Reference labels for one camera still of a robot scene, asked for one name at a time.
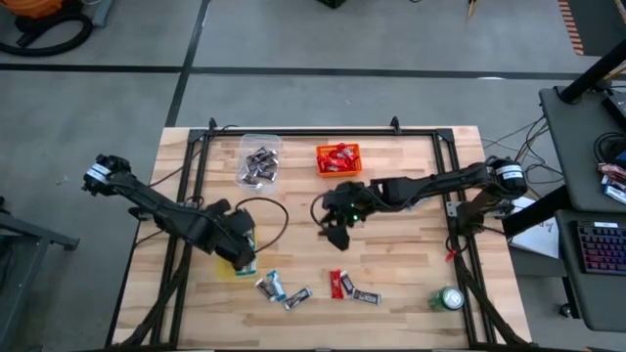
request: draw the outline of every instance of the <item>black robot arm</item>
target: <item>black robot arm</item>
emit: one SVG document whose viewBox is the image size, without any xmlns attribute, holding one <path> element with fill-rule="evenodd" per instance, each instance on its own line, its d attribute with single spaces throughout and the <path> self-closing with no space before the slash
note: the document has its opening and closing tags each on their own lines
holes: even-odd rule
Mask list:
<svg viewBox="0 0 626 352">
<path fill-rule="evenodd" d="M 510 203 L 526 193 L 526 182 L 521 166 L 512 160 L 490 157 L 458 171 L 430 175 L 421 179 L 393 177 L 362 182 L 345 182 L 334 191 L 319 195 L 322 207 L 328 210 L 321 221 L 311 215 L 322 227 L 321 236 L 328 237 L 341 250 L 348 249 L 347 228 L 365 221 L 375 212 L 397 212 L 416 204 L 420 199 L 443 195 L 469 188 L 482 192 L 472 201 L 463 202 L 455 209 L 458 232 L 475 234 L 482 225 L 484 214 L 503 202 Z"/>
<path fill-rule="evenodd" d="M 113 155 L 98 155 L 83 180 L 83 190 L 93 196 L 119 195 L 127 198 L 142 211 L 152 214 L 156 225 L 167 234 L 183 239 L 206 253 L 215 251 L 231 262 L 236 270 L 241 270 L 254 259 L 248 236 L 254 222 L 242 209 L 226 214 L 231 210 L 226 199 L 204 209 L 176 203 L 137 180 L 128 161 Z"/>
</svg>

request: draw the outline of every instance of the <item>gray floor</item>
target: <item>gray floor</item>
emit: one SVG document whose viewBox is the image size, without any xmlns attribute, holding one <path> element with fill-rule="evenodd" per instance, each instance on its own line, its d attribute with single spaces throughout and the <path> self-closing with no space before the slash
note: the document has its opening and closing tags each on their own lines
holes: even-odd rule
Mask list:
<svg viewBox="0 0 626 352">
<path fill-rule="evenodd" d="M 557 0 L 480 1 L 470 22 L 466 4 L 348 0 L 330 11 L 313 0 L 213 0 L 194 65 L 580 72 L 595 61 L 573 53 Z M 117 1 L 110 26 L 83 47 L 49 59 L 0 56 L 0 63 L 180 66 L 200 5 Z M 16 37 L 11 20 L 0 16 L 0 39 Z M 81 192 L 82 173 L 98 153 L 120 154 L 147 180 L 177 80 L 162 73 L 0 71 L 0 195 L 17 216 L 81 238 L 76 252 L 54 248 L 46 257 L 16 350 L 104 344 L 136 222 L 122 199 Z M 397 115 L 405 125 L 478 125 L 483 138 L 495 140 L 541 116 L 540 88 L 566 83 L 193 74 L 176 125 L 206 125 L 211 117 L 221 125 L 375 125 Z M 514 154 L 523 137 L 487 153 Z M 548 134 L 535 146 L 558 167 Z M 534 188 L 544 194 L 557 185 Z M 588 331 L 557 316 L 554 308 L 564 301 L 559 281 L 518 282 L 541 345 L 626 345 L 626 334 Z"/>
</svg>

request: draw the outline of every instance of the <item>white paper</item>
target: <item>white paper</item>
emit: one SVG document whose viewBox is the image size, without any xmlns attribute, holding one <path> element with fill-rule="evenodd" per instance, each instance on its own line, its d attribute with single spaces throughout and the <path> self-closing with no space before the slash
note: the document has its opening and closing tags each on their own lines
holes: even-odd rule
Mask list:
<svg viewBox="0 0 626 352">
<path fill-rule="evenodd" d="M 535 200 L 522 197 L 513 201 L 514 212 L 534 203 Z M 559 259 L 559 227 L 555 218 L 538 224 L 513 237 L 511 245 Z"/>
</svg>

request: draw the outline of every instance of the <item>wooden tabletop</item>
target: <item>wooden tabletop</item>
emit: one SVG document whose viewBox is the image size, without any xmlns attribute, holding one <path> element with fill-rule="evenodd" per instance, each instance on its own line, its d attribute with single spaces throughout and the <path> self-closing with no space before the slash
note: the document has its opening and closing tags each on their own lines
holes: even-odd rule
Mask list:
<svg viewBox="0 0 626 352">
<path fill-rule="evenodd" d="M 461 167 L 483 161 L 478 129 L 452 128 Z M 188 131 L 164 130 L 153 181 L 182 165 Z M 226 198 L 235 204 L 255 196 L 235 184 L 239 141 L 239 137 L 219 137 L 211 142 L 202 189 L 207 203 Z M 259 253 L 258 269 L 262 276 L 277 269 L 288 295 L 309 286 L 313 296 L 286 311 L 280 303 L 270 303 L 253 286 L 257 278 L 224 278 L 218 270 L 223 268 L 222 259 L 194 249 L 179 348 L 467 347 L 461 311 L 434 313 L 427 304 L 434 290 L 456 285 L 454 266 L 445 262 L 448 230 L 442 197 L 426 200 L 412 211 L 369 217 L 349 231 L 351 243 L 345 252 L 317 236 L 318 227 L 309 216 L 310 202 L 344 180 L 317 175 L 315 146 L 340 142 L 360 145 L 364 171 L 352 180 L 369 183 L 373 178 L 420 178 L 436 173 L 432 142 L 427 137 L 283 138 L 278 187 L 274 194 L 264 196 L 282 203 L 291 220 L 283 237 Z M 195 169 L 188 195 L 195 183 Z M 156 190 L 175 198 L 179 181 L 177 175 Z M 468 192 L 469 198 L 476 194 Z M 251 202 L 246 209 L 256 223 L 259 245 L 271 241 L 282 227 L 282 211 L 267 202 Z M 319 206 L 317 214 L 323 214 Z M 487 224 L 500 226 L 495 221 Z M 155 230 L 154 224 L 142 225 L 138 239 Z M 134 251 L 114 342 L 127 337 L 154 304 L 167 238 L 159 235 Z M 485 232 L 476 240 L 489 298 L 517 334 L 530 340 L 505 238 Z M 380 293 L 382 304 L 331 299 L 329 271 L 334 269 L 347 270 L 357 288 Z M 173 299 L 166 314 L 164 336 L 169 331 L 171 305 Z M 484 340 L 475 301 L 472 310 Z"/>
</svg>

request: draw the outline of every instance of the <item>keyboard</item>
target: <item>keyboard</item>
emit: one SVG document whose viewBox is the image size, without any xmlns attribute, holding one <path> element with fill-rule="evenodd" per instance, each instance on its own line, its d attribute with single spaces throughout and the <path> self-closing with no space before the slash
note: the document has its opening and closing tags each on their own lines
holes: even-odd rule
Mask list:
<svg viewBox="0 0 626 352">
<path fill-rule="evenodd" d="M 617 224 L 576 222 L 583 272 L 626 275 L 626 228 Z"/>
</svg>

